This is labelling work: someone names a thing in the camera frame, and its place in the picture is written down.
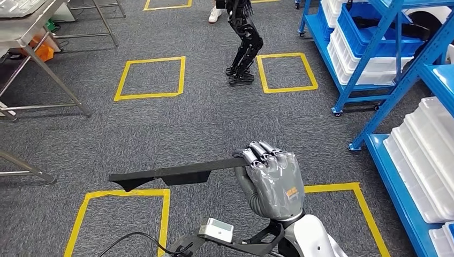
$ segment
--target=black bracket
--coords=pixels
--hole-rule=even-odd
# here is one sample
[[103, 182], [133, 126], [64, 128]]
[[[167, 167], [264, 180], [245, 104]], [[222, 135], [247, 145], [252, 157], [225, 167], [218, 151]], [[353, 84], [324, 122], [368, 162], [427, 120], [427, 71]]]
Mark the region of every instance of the black bracket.
[[205, 183], [213, 170], [243, 166], [248, 166], [243, 158], [230, 158], [134, 173], [111, 174], [109, 181], [119, 184], [125, 191], [129, 192], [158, 178], [162, 178], [168, 186]]

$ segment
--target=blue plastic bin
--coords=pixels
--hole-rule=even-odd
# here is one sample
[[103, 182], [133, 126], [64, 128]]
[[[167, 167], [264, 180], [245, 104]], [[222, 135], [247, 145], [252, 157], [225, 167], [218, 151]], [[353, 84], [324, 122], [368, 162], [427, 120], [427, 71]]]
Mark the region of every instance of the blue plastic bin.
[[[402, 23], [411, 23], [409, 18], [401, 13]], [[367, 45], [377, 27], [358, 29], [352, 17], [363, 17], [365, 19], [381, 19], [382, 15], [369, 3], [353, 3], [350, 11], [345, 4], [342, 5], [340, 16], [337, 20], [344, 32], [347, 42], [355, 57], [360, 58], [366, 51]], [[396, 56], [396, 31], [389, 28], [385, 33], [385, 40], [382, 40], [374, 50], [372, 57]], [[420, 39], [402, 36], [402, 57], [412, 57], [414, 52], [423, 44]]]
[[325, 12], [323, 11], [322, 7], [322, 2], [320, 2], [317, 18], [319, 19], [319, 23], [323, 31], [323, 39], [325, 39], [325, 41], [329, 41], [329, 36], [331, 35], [331, 32], [334, 31], [334, 28], [328, 27], [328, 22], [326, 21]]

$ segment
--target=stainless steel table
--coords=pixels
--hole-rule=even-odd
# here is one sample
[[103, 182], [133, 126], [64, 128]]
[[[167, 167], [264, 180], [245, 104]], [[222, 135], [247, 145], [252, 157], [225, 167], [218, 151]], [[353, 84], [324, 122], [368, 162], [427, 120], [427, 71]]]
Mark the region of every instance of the stainless steel table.
[[[43, 70], [47, 72], [54, 80], [57, 85], [63, 89], [63, 91], [72, 100], [72, 103], [64, 104], [47, 104], [47, 105], [29, 105], [22, 107], [8, 107], [1, 108], [0, 112], [10, 120], [16, 120], [17, 116], [11, 115], [8, 111], [16, 110], [31, 110], [31, 109], [48, 109], [56, 107], [71, 107], [77, 106], [85, 116], [90, 117], [90, 112], [87, 108], [76, 98], [76, 96], [69, 90], [69, 88], [55, 75], [55, 73], [44, 63], [36, 54], [35, 50], [41, 46], [47, 37], [53, 38], [50, 31], [45, 26], [46, 21], [55, 13], [60, 7], [64, 0], [47, 0], [37, 11], [23, 17], [14, 19], [0, 19], [0, 48], [23, 48], [28, 56], [25, 58], [18, 68], [13, 72], [12, 76], [6, 82], [6, 84], [0, 86], [0, 98], [12, 84], [13, 80], [17, 77], [19, 72], [24, 68], [30, 59], [33, 59]], [[38, 31], [44, 28], [47, 30], [41, 41], [32, 49], [28, 44], [32, 38], [38, 33]]]

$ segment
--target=robot leg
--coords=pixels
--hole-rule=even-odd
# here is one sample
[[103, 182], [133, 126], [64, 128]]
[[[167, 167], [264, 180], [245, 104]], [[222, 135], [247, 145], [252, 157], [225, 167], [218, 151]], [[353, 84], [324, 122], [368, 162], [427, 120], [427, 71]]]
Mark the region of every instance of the robot leg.
[[250, 85], [254, 81], [254, 76], [249, 73], [249, 67], [263, 46], [263, 39], [249, 17], [242, 17], [240, 26], [235, 26], [230, 21], [229, 23], [240, 36], [241, 46], [243, 46], [238, 49], [237, 56], [230, 67], [229, 84], [230, 86]]
[[233, 60], [233, 63], [230, 67], [225, 69], [225, 75], [231, 76], [236, 72], [236, 69], [238, 68], [238, 64], [240, 63], [241, 59], [243, 58], [244, 54], [246, 54], [248, 45], [245, 44], [244, 41], [241, 41], [241, 45], [238, 48], [237, 55], [235, 56], [235, 59]]

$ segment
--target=black humanoid robot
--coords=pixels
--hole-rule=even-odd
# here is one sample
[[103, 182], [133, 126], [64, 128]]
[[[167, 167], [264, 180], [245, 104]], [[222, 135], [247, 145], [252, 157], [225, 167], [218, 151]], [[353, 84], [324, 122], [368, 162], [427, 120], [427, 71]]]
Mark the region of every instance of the black humanoid robot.
[[227, 9], [229, 24], [241, 38], [241, 45], [232, 65], [226, 69], [230, 86], [250, 85], [254, 75], [249, 67], [263, 46], [263, 39], [251, 20], [251, 0], [216, 0], [218, 9]]

